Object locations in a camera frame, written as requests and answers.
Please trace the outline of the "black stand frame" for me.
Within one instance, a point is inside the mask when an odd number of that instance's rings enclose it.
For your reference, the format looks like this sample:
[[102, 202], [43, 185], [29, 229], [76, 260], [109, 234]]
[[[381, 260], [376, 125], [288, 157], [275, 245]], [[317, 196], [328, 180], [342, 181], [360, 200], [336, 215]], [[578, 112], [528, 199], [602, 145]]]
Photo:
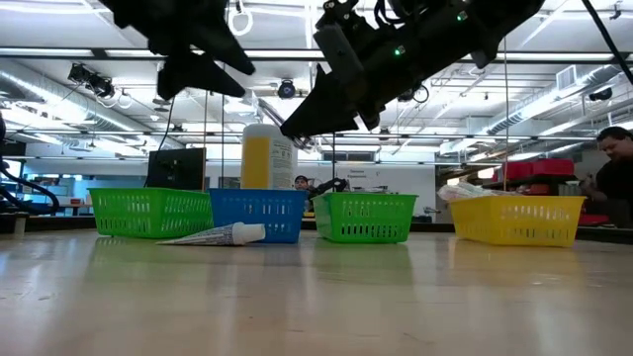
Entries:
[[327, 181], [327, 186], [331, 189], [331, 192], [336, 191], [337, 183], [336, 179], [336, 134], [332, 134], [332, 138], [328, 141], [328, 144], [331, 146], [331, 179]]

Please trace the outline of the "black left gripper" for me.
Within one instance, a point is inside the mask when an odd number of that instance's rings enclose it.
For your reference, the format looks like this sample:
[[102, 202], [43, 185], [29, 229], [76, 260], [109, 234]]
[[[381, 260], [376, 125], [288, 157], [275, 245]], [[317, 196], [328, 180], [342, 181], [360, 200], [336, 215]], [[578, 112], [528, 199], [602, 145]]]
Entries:
[[245, 89], [205, 54], [171, 55], [191, 46], [239, 72], [255, 67], [224, 21], [226, 0], [99, 0], [114, 15], [115, 24], [132, 27], [147, 38], [153, 53], [170, 55], [157, 75], [157, 94], [171, 100], [185, 88], [231, 97]]

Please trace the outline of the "red storage bin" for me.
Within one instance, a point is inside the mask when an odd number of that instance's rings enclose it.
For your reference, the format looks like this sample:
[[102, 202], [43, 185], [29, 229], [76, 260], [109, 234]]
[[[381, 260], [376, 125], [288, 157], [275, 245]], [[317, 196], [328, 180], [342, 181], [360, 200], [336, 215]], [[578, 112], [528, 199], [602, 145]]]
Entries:
[[533, 174], [533, 164], [526, 161], [506, 163], [500, 170], [499, 180], [515, 181], [530, 177]]
[[571, 159], [543, 158], [531, 163], [534, 176], [573, 176], [575, 164]]

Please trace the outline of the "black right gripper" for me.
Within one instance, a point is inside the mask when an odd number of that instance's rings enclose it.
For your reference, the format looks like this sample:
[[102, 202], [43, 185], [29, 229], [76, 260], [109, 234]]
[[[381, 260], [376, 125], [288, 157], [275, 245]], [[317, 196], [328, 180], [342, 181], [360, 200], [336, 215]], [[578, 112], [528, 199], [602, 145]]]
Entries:
[[356, 131], [358, 120], [372, 130], [380, 123], [382, 106], [467, 54], [478, 66], [485, 65], [485, 41], [473, 30], [433, 35], [406, 31], [362, 49], [362, 66], [326, 73], [319, 64], [313, 90], [281, 126], [281, 133], [310, 138]]

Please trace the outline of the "white yellow wipes canister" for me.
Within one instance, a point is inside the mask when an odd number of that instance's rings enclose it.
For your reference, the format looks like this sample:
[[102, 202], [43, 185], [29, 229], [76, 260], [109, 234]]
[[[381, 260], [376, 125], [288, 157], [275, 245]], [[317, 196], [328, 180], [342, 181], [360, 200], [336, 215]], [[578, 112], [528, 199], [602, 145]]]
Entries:
[[241, 189], [291, 190], [296, 150], [278, 127], [247, 126], [241, 139]]

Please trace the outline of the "blue plastic basket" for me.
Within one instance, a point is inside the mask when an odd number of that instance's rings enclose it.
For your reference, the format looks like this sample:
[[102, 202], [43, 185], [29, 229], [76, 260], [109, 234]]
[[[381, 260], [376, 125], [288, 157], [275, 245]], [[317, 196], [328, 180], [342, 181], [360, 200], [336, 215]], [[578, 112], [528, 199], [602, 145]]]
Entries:
[[215, 226], [231, 223], [264, 225], [263, 243], [297, 243], [308, 193], [298, 190], [209, 190]]

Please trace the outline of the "small white toothpaste tube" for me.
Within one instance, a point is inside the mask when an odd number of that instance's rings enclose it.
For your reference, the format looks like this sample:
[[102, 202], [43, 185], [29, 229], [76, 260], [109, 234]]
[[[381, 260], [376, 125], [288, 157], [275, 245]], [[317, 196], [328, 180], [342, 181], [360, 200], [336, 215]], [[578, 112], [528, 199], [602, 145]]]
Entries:
[[243, 246], [258, 242], [266, 237], [265, 225], [261, 223], [232, 224], [203, 230], [185, 237], [158, 241], [158, 245], [209, 245], [209, 246]]

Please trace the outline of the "black computer monitor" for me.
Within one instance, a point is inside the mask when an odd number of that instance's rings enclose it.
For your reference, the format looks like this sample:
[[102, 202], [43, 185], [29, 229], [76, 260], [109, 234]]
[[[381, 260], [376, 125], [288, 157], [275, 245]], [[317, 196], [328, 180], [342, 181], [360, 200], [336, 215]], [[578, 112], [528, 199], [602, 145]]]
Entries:
[[145, 187], [187, 191], [205, 189], [206, 150], [156, 150], [149, 154]]

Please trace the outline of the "yellow plastic basket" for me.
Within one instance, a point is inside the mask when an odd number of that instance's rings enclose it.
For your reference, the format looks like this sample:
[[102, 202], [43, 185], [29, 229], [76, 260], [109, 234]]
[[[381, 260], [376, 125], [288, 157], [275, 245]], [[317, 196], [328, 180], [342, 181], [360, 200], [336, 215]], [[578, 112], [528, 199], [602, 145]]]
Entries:
[[493, 245], [570, 247], [576, 240], [582, 196], [486, 196], [456, 200], [456, 235]]

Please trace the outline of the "black aluminium rig frame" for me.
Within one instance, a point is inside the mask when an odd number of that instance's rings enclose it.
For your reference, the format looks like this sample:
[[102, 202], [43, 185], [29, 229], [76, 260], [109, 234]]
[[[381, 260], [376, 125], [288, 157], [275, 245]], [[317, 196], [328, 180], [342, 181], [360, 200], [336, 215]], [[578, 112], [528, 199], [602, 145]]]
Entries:
[[[317, 49], [246, 49], [246, 54], [253, 62], [290, 61], [290, 62], [321, 62], [324, 61], [322, 53]], [[622, 56], [624, 62], [633, 64], [633, 52], [613, 54], [611, 52], [578, 52], [578, 51], [502, 51], [491, 63], [499, 64], [507, 61], [509, 64], [621, 64], [617, 57]], [[107, 47], [33, 47], [33, 46], [2, 46], [0, 58], [9, 59], [70, 59], [80, 60], [105, 60], [105, 61], [159, 61], [162, 56], [152, 54], [148, 49], [141, 48], [107, 48]], [[77, 216], [74, 218], [45, 218], [30, 217], [25, 222], [25, 231], [54, 231], [96, 228], [94, 218]], [[302, 228], [316, 229], [314, 220], [307, 219], [302, 222]], [[452, 223], [413, 222], [411, 232], [455, 232]], [[602, 237], [588, 237], [590, 234], [598, 234], [598, 227], [580, 226], [582, 240], [600, 240]], [[607, 240], [617, 240], [617, 235], [631, 235], [629, 230], [620, 232], [605, 232], [611, 237]]]

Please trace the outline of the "green plastic basket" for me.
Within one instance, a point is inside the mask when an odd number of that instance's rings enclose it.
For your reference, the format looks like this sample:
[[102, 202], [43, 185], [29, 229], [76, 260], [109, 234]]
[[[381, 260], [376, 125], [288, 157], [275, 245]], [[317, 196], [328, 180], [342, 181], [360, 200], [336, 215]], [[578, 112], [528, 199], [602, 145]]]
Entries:
[[336, 243], [401, 243], [408, 239], [417, 195], [325, 193], [312, 199], [316, 229]]
[[102, 235], [169, 239], [214, 226], [210, 195], [164, 188], [91, 188]]

